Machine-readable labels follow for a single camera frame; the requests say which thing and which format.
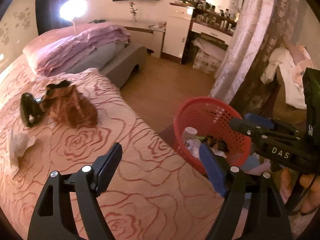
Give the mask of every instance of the blue gripper pad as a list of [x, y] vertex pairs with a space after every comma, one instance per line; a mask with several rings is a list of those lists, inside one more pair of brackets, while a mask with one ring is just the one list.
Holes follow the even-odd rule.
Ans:
[[215, 192], [218, 192], [223, 198], [226, 197], [228, 193], [226, 187], [226, 171], [221, 164], [223, 162], [228, 164], [227, 161], [223, 157], [215, 155], [213, 151], [208, 149], [203, 143], [200, 145], [199, 155]]

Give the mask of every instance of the curtain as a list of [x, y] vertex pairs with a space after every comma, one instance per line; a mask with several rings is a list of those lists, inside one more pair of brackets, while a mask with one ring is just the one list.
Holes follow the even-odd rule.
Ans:
[[277, 83], [264, 85], [260, 77], [268, 66], [268, 60], [275, 48], [280, 45], [279, 38], [286, 35], [291, 39], [297, 25], [300, 0], [277, 0], [270, 25], [259, 48], [259, 51], [230, 105], [240, 114], [260, 114], [261, 107], [269, 98]]
[[217, 73], [211, 97], [229, 104], [257, 55], [275, 0], [244, 0], [237, 28]]

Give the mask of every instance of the plastic basket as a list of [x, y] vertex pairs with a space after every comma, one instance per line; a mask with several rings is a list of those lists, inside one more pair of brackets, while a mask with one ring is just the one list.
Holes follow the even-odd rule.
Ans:
[[196, 97], [188, 100], [180, 107], [173, 121], [175, 150], [200, 173], [206, 174], [201, 161], [191, 155], [182, 141], [184, 129], [190, 126], [197, 129], [198, 135], [212, 135], [224, 140], [229, 149], [229, 153], [226, 153], [228, 163], [243, 165], [250, 154], [251, 139], [231, 130], [229, 120], [232, 117], [242, 119], [236, 110], [218, 99]]

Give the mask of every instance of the lamp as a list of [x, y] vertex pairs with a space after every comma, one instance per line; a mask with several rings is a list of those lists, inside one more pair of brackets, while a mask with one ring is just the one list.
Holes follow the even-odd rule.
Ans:
[[73, 21], [75, 17], [81, 17], [87, 10], [87, 2], [85, 0], [70, 0], [60, 8], [60, 17], [72, 22], [73, 28], [76, 32], [76, 24]]

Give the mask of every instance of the human hand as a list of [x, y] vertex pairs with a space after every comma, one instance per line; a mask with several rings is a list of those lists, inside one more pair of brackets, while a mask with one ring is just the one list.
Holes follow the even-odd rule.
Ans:
[[[307, 188], [309, 187], [311, 181], [313, 180], [314, 174], [302, 175], [300, 178], [300, 184]], [[288, 201], [289, 196], [292, 192], [292, 186], [290, 185], [292, 180], [291, 174], [288, 168], [284, 168], [281, 173], [281, 187], [280, 195], [284, 203]], [[301, 213], [303, 215], [312, 213], [320, 205], [320, 176], [316, 178], [316, 181], [312, 185], [310, 192], [304, 199], [304, 203], [301, 207]]]

